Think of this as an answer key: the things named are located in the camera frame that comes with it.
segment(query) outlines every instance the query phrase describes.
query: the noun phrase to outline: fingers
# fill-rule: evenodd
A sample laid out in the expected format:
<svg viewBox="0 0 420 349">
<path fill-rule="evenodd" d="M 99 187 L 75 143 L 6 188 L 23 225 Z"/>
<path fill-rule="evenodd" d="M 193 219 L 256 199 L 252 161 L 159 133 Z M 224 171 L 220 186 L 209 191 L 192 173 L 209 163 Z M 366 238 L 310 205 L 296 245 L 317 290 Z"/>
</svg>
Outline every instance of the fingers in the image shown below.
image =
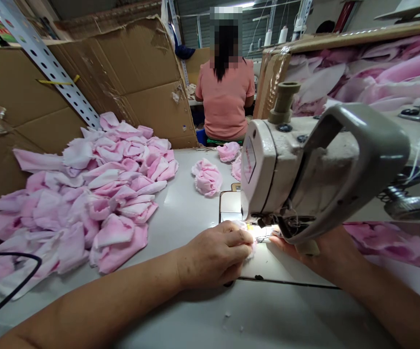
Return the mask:
<svg viewBox="0 0 420 349">
<path fill-rule="evenodd" d="M 231 265 L 229 268 L 227 268 L 226 271 L 221 276 L 221 283 L 226 284 L 230 281 L 234 281 L 235 279 L 237 279 L 242 273 L 242 265 L 243 263 L 240 262 L 240 263 Z"/>
<path fill-rule="evenodd" d="M 230 263 L 235 264 L 243 262 L 252 253 L 252 248 L 248 245 L 239 245 L 231 247 L 229 251 Z"/>
<path fill-rule="evenodd" d="M 233 230 L 224 234 L 224 240 L 229 247 L 242 244 L 253 244 L 253 236 L 244 230 Z"/>
<path fill-rule="evenodd" d="M 300 260 L 300 255 L 298 254 L 296 247 L 294 245 L 291 245 L 290 243 L 287 243 L 284 239 L 271 236 L 269 237 L 269 240 L 274 243 L 279 249 L 281 249 L 283 252 L 288 254 L 290 257 L 295 258 L 296 260 Z"/>
<path fill-rule="evenodd" d="M 223 223 L 220 223 L 217 226 L 222 228 L 224 233 L 231 232 L 233 230 L 239 230 L 239 227 L 237 226 L 237 224 L 231 221 L 224 221 Z"/>
</svg>

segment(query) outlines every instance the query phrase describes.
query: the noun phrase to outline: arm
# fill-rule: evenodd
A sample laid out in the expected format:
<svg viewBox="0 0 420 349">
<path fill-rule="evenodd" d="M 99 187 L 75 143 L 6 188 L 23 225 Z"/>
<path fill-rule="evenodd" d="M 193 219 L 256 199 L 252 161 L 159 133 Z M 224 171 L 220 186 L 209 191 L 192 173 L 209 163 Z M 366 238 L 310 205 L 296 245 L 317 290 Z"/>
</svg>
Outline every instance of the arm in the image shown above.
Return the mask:
<svg viewBox="0 0 420 349">
<path fill-rule="evenodd" d="M 245 98 L 245 105 L 244 105 L 244 107 L 245 108 L 249 108 L 249 107 L 252 106 L 252 104 L 253 104 L 253 96 L 246 97 Z"/>
<path fill-rule="evenodd" d="M 320 236 L 321 254 L 299 255 L 283 239 L 270 240 L 318 275 L 350 293 L 405 349 L 420 348 L 420 296 L 385 269 L 368 262 L 341 226 Z"/>
<path fill-rule="evenodd" d="M 189 244 L 62 296 L 0 339 L 0 348 L 107 348 L 134 320 L 183 289 L 240 276 L 252 236 L 227 221 Z"/>
</svg>

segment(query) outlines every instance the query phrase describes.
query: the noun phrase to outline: forearm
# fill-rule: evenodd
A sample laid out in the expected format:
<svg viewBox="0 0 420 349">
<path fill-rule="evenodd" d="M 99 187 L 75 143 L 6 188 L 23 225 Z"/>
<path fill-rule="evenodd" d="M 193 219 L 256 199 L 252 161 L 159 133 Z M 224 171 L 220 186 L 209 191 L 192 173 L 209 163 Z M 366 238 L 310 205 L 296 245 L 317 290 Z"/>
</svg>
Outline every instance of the forearm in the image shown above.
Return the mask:
<svg viewBox="0 0 420 349">
<path fill-rule="evenodd" d="M 405 349 L 420 348 L 420 296 L 383 268 L 348 282 L 343 289 L 373 313 Z"/>
<path fill-rule="evenodd" d="M 0 348 L 104 348 L 134 320 L 175 296 L 174 254 L 117 271 L 62 296 L 0 339 Z"/>
</svg>

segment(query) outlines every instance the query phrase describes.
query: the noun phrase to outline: pink fabric pile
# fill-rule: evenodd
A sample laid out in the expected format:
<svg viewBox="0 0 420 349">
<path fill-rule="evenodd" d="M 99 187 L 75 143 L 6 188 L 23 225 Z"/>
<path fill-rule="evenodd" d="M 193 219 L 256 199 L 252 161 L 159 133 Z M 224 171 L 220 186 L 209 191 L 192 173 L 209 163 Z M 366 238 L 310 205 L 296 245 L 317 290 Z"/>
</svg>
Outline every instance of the pink fabric pile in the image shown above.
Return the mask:
<svg viewBox="0 0 420 349">
<path fill-rule="evenodd" d="M 420 35 L 358 49 L 294 55 L 286 81 L 302 83 L 294 116 L 312 116 L 340 102 L 362 102 L 381 112 L 420 103 Z"/>
<path fill-rule="evenodd" d="M 345 223 L 344 228 L 363 255 L 380 256 L 420 268 L 420 237 L 409 235 L 388 222 Z"/>
<path fill-rule="evenodd" d="M 216 147 L 219 159 L 222 162 L 231 162 L 239 154 L 240 145 L 237 142 L 229 142 Z"/>
<path fill-rule="evenodd" d="M 231 174 L 240 182 L 240 168 L 242 166 L 242 153 L 234 160 L 231 166 Z"/>
<path fill-rule="evenodd" d="M 154 194 L 178 169 L 171 144 L 111 112 L 100 124 L 103 130 L 82 128 L 84 138 L 72 140 L 63 156 L 14 150 L 21 169 L 33 174 L 25 189 L 0 198 L 0 252 L 43 260 L 15 299 L 87 260 L 110 273 L 147 245 L 147 221 L 158 208 Z M 9 294 L 34 265 L 0 257 L 0 293 Z"/>
<path fill-rule="evenodd" d="M 218 167 L 203 158 L 192 167 L 192 175 L 195 176 L 195 189 L 205 197 L 212 197 L 219 192 L 223 177 Z"/>
</svg>

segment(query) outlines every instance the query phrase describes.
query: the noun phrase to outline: pink shirt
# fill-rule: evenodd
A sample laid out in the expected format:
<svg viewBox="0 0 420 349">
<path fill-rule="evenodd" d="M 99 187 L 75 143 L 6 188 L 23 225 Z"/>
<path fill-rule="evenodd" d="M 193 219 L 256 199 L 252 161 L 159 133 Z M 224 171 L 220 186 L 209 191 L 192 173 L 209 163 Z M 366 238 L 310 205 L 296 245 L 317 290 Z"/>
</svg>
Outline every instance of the pink shirt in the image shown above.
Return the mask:
<svg viewBox="0 0 420 349">
<path fill-rule="evenodd" d="M 200 66 L 195 90 L 195 96 L 203 99 L 205 133 L 210 138 L 239 138 L 247 131 L 245 99 L 255 94 L 253 61 L 231 63 L 220 82 L 213 72 L 212 61 Z"/>
</svg>

